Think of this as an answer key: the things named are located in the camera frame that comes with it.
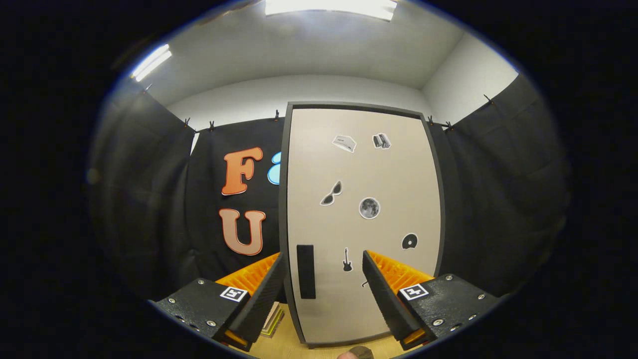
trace book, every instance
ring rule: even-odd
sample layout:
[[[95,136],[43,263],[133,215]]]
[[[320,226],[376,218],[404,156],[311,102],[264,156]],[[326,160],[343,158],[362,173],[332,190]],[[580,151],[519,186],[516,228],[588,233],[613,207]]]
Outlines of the book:
[[[266,330],[270,328],[270,325],[272,324],[272,321],[274,320],[274,318],[277,316],[276,314],[279,309],[280,309],[279,302],[274,302],[272,304],[271,311],[268,313],[266,320],[263,322],[262,330]]]
[[[352,137],[342,135],[337,135],[334,140],[332,140],[332,144],[352,153],[354,153],[355,148],[357,147],[357,143],[352,139]]]
[[[284,314],[283,309],[279,308],[279,310],[277,311],[277,314],[274,316],[274,319],[272,320],[270,327],[268,327],[268,329],[266,330],[262,330],[261,336],[272,338],[272,336],[275,333],[275,330],[279,326],[279,323],[281,323],[281,318],[283,317],[283,314]]]

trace stack of books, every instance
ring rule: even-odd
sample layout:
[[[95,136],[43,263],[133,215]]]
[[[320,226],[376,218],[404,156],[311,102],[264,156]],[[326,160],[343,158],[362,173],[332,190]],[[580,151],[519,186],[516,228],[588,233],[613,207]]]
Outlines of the stack of books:
[[[263,324],[261,335],[267,338],[272,338],[272,335],[274,334],[277,325],[281,322],[282,317],[283,309],[279,305],[279,302],[274,302],[272,304],[271,312],[268,313],[268,317],[266,318],[266,323]]]

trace door frame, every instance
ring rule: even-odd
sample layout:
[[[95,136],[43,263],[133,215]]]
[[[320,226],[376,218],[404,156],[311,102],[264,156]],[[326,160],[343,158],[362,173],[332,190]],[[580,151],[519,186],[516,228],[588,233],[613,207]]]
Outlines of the door frame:
[[[441,170],[439,166],[439,156],[436,153],[434,146],[433,136],[430,132],[428,122],[421,112],[399,109],[397,107],[389,107],[382,105],[373,105],[370,103],[357,103],[357,102],[332,102],[332,101],[294,101],[288,102],[286,108],[286,119],[284,122],[283,136],[281,140],[281,167],[279,172],[279,251],[281,256],[286,261],[288,267],[288,273],[291,273],[290,268],[290,256],[288,253],[288,150],[290,149],[290,129],[292,126],[292,113],[296,109],[337,109],[337,110],[355,110],[366,112],[377,112],[382,114],[392,114],[397,116],[403,116],[407,118],[420,119],[423,124],[423,128],[426,131],[427,141],[430,143],[430,149],[434,159],[434,168],[436,170],[436,178],[439,188],[439,201],[441,206],[441,238],[439,241],[439,251],[436,260],[436,271],[434,277],[438,276],[441,267],[441,259],[443,255],[443,242],[445,241],[445,197],[443,191],[443,179],[441,177]],[[297,315],[297,307],[295,306],[295,296],[292,290],[292,277],[286,276],[284,280],[284,289],[286,292],[286,299],[288,301],[288,308],[290,317],[292,318],[295,330],[299,336],[299,340],[303,344],[311,344],[306,342],[304,337],[299,316]],[[348,345],[351,342],[340,342],[340,345]]]

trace white wall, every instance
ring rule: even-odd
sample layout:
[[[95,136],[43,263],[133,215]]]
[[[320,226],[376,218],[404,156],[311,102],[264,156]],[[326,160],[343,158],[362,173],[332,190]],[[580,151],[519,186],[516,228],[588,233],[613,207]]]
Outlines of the white wall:
[[[423,93],[388,82],[332,75],[293,75],[238,82],[187,97],[167,106],[182,120],[190,117],[195,130],[286,116],[289,101],[371,103],[431,114]]]
[[[490,46],[465,33],[423,87],[434,122],[454,124],[505,89],[518,73]]]

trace sunglasses sticker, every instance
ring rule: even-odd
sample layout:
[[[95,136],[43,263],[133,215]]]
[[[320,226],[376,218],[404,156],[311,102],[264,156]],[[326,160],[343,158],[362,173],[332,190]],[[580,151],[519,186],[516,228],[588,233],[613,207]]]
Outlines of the sunglasses sticker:
[[[334,196],[341,194],[341,181],[337,181],[337,183],[332,186],[332,191],[329,194],[325,195],[325,197],[319,202],[322,206],[330,206],[334,203]]]
[[[277,152],[271,160],[274,163],[274,166],[268,170],[268,182],[273,185],[279,185],[279,172],[281,167],[281,152]]]

